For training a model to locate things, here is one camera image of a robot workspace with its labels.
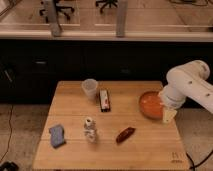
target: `paper cup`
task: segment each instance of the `paper cup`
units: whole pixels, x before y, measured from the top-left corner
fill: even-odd
[[[94,79],[86,79],[81,87],[89,100],[95,100],[97,96],[98,82]]]

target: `wooden tabletop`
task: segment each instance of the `wooden tabletop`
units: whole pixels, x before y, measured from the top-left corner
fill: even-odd
[[[91,102],[79,81],[58,83],[35,156],[34,170],[187,170],[188,160],[175,124],[162,124],[140,112],[138,101],[146,91],[159,91],[159,81],[100,81],[107,89],[111,111],[102,113]],[[84,136],[87,116],[96,122],[97,143]],[[49,128],[61,124],[66,144],[50,145]],[[117,135],[127,127],[135,133],[120,145]]]

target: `gray floor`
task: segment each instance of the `gray floor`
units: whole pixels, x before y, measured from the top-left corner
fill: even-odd
[[[49,105],[0,105],[0,157],[9,139],[9,118],[12,110],[12,137],[3,161],[16,162],[21,171],[30,171]],[[213,115],[204,109],[180,109],[176,123],[186,151],[195,163],[213,148]],[[213,170],[213,157],[199,171]]]

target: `chair base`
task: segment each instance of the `chair base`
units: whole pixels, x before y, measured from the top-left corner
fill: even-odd
[[[67,20],[70,20],[70,16],[69,16],[69,14],[64,12],[63,9],[70,9],[72,13],[75,11],[75,9],[73,7],[57,6],[57,5],[55,7],[56,7],[56,11],[64,14],[64,16],[67,18]],[[46,11],[45,9],[39,10],[39,15],[43,16],[45,11]],[[45,21],[46,21],[46,23],[49,22],[47,16],[45,17]]]
[[[117,7],[117,4],[116,4],[117,2],[118,2],[118,0],[98,0],[98,1],[95,2],[95,6],[98,7],[100,3],[104,3],[104,4],[101,6],[101,8],[100,8],[100,13],[102,14],[102,13],[103,13],[103,9],[104,9],[107,5],[109,5],[109,8],[111,8],[112,5],[115,6],[115,7]]]

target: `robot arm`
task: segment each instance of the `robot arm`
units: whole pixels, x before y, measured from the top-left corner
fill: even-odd
[[[166,76],[168,85],[159,93],[163,105],[175,110],[189,97],[213,113],[213,86],[205,81],[209,75],[208,65],[200,60],[172,68]]]

